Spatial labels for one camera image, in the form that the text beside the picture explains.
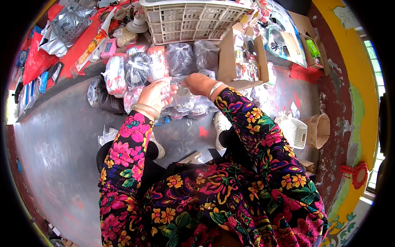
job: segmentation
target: hand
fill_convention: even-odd
[[[143,89],[137,102],[150,106],[158,112],[161,112],[163,107],[167,106],[173,101],[173,97],[170,97],[167,100],[161,100],[160,95],[160,91],[169,84],[170,80],[171,77],[165,77],[152,82]],[[177,93],[178,87],[176,85],[171,85],[170,88],[173,90],[173,95]],[[154,117],[150,113],[140,109],[137,109],[136,111],[145,115],[149,119],[154,120]]]
[[[200,73],[190,74],[185,78],[184,83],[188,86],[189,91],[194,95],[203,95],[209,97],[213,86],[218,81],[208,78]]]

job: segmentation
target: woman's left hand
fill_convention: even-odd
[[[167,106],[173,101],[173,97],[166,100],[161,100],[160,91],[162,88],[166,87],[171,80],[171,77],[165,77],[152,82],[150,85],[146,86],[140,94],[138,103],[148,105],[158,112],[162,111],[162,108]],[[177,93],[178,87],[176,85],[171,85],[170,88],[173,90],[173,94]],[[154,116],[146,111],[136,109],[136,111],[142,113],[151,120],[154,120]]]

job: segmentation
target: white plastic basket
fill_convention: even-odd
[[[248,13],[248,5],[215,0],[140,0],[155,45],[222,40]]]
[[[282,129],[284,137],[288,140],[291,147],[304,149],[307,140],[307,125],[286,115],[276,117],[274,122]]]

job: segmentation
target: white sneaker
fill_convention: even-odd
[[[214,121],[215,130],[217,131],[217,139],[215,140],[215,147],[218,150],[225,150],[226,148],[224,148],[220,143],[219,136],[222,131],[229,130],[230,127],[232,127],[232,124],[220,111],[215,114],[213,121]]]
[[[163,158],[163,156],[165,156],[165,154],[166,154],[165,149],[164,149],[163,146],[160,145],[159,142],[155,139],[155,136],[154,136],[154,132],[153,132],[153,131],[151,132],[151,137],[149,138],[149,140],[152,141],[153,143],[155,143],[155,145],[156,145],[157,148],[158,148],[159,153],[158,153],[158,157],[157,157],[157,158]]]

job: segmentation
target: black pants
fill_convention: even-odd
[[[231,157],[235,163],[241,164],[245,168],[251,168],[253,166],[251,158],[248,155],[244,144],[241,143],[240,138],[236,134],[233,127],[231,127],[229,130],[223,131],[219,135],[219,141],[223,147],[227,148],[223,156],[225,160]],[[105,157],[112,144],[113,142],[109,141],[98,151],[96,163],[100,172],[103,168]],[[143,176],[141,177],[141,186],[137,193],[138,198],[141,198],[154,183],[162,179],[166,179],[173,174],[175,163],[171,164],[167,169],[165,169],[153,161],[158,157],[158,154],[159,150],[155,143],[150,141],[148,143],[147,152],[145,153],[144,172]]]

